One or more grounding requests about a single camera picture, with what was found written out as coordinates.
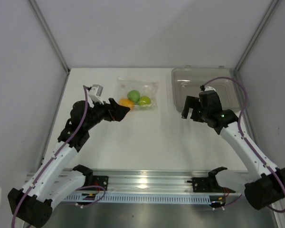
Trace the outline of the orange fruit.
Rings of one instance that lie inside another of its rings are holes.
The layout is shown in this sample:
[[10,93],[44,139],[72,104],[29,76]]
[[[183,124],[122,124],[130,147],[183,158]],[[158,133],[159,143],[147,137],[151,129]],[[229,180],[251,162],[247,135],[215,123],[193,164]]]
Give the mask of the orange fruit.
[[122,98],[119,100],[119,105],[128,107],[131,110],[135,107],[135,103],[127,98]]

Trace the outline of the round green lime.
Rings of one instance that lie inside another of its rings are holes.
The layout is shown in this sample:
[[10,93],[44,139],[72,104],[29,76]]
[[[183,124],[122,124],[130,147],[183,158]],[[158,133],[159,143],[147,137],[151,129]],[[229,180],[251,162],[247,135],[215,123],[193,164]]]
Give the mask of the round green lime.
[[127,94],[127,98],[133,101],[134,103],[137,103],[140,97],[141,97],[140,92],[137,90],[131,90]]

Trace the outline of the green pear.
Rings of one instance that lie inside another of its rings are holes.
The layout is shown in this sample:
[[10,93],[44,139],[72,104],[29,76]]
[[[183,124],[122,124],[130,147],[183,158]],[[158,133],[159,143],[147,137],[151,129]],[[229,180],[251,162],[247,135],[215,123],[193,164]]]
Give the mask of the green pear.
[[139,106],[149,106],[151,104],[151,99],[148,96],[141,96],[137,102]]

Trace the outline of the clear zip top bag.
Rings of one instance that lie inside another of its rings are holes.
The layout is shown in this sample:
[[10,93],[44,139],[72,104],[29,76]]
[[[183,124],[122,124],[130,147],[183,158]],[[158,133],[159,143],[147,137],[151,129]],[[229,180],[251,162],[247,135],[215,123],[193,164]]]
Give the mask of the clear zip top bag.
[[151,110],[157,107],[158,82],[128,78],[117,80],[117,101],[130,110]]

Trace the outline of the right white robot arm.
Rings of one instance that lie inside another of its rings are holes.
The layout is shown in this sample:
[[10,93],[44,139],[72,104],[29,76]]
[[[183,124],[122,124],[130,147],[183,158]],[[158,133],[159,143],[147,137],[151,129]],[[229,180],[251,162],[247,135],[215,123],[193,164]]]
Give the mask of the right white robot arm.
[[[188,114],[193,121],[214,129],[244,163],[252,181],[244,184],[243,193],[254,209],[270,208],[271,204],[285,199],[285,168],[278,168],[242,131],[240,119],[232,110],[222,108],[216,91],[202,91],[198,97],[187,96],[181,116],[186,119]],[[273,211],[285,213],[285,208]]]

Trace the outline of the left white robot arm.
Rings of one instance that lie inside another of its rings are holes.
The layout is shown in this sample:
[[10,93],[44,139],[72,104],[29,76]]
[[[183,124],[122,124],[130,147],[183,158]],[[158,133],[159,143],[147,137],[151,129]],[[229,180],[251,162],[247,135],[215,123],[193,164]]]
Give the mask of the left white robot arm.
[[119,105],[112,98],[108,103],[94,102],[93,106],[87,100],[74,103],[51,157],[21,189],[13,188],[8,193],[13,214],[11,226],[14,227],[19,218],[41,228],[55,207],[73,191],[95,189],[105,192],[105,187],[95,185],[93,171],[84,165],[75,166],[64,181],[57,182],[57,179],[89,139],[89,130],[102,120],[120,122],[129,111],[129,107]]

